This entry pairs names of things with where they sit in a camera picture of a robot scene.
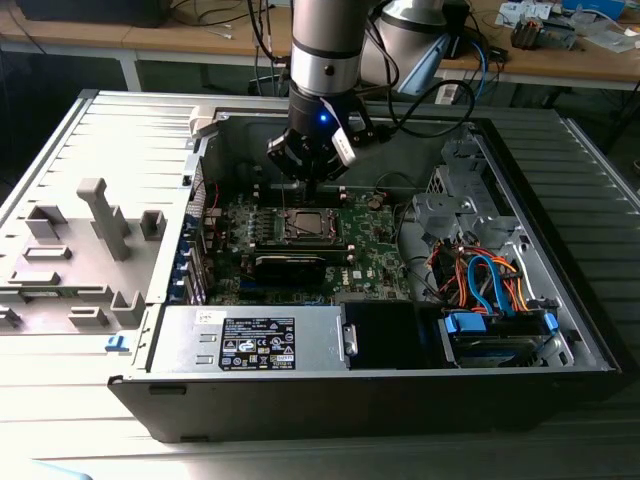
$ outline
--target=blue latch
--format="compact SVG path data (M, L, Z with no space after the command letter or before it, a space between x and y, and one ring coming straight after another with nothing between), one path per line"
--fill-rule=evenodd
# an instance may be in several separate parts
M472 312L451 313L444 320L447 333L486 333L487 326L482 315Z
M556 316L553 313L545 313L544 321L547 323L547 327L551 330L551 333L556 333L560 326L558 325L558 320L556 320Z
M111 335L104 349L107 352L128 352L129 345L124 335Z

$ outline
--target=wooden table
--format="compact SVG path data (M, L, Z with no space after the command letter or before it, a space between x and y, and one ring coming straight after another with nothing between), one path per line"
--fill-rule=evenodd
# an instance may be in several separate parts
M612 53L584 39L578 40L575 50L540 49L524 51L511 47L510 29L497 28L495 17L501 0L475 0L473 10L481 31L492 45L509 51L509 61L500 74L501 82L541 85L574 86L630 90L640 79L640 52ZM233 6L233 0L199 0L200 12L208 8ZM232 30L213 27L193 27L169 20L158 29L135 28L122 25L93 25L69 22L32 22L13 4L0 2L0 43L8 51L42 53L16 25L11 12L38 45L48 54L115 58L120 61L127 87L142 90L136 70L138 60L187 62L203 64L251 65L255 46L252 30L245 17L231 22ZM178 18L193 21L189 4L176 13ZM228 12L217 12L208 21L221 21L246 12L244 5ZM274 50L278 55L289 52L291 23L288 8L271 10ZM222 38L209 30L231 33L233 39ZM268 65L261 56L259 64ZM444 60L437 76L469 79L478 68L471 54L456 60Z

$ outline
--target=side panel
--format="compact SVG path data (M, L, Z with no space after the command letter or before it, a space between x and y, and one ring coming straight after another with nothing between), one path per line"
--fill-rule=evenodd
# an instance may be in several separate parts
M123 382L110 390L163 442L528 430L618 386L606 374Z

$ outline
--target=motherboard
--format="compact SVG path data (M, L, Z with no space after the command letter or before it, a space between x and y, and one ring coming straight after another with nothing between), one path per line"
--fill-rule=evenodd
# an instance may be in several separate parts
M343 195L331 208L262 206L244 195L210 211L211 305L332 305L409 298L390 205Z

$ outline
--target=computer case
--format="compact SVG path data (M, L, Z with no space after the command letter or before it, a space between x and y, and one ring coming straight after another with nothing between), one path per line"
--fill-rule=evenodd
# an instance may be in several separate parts
M171 0L16 0L28 20L122 23L155 28L169 16Z

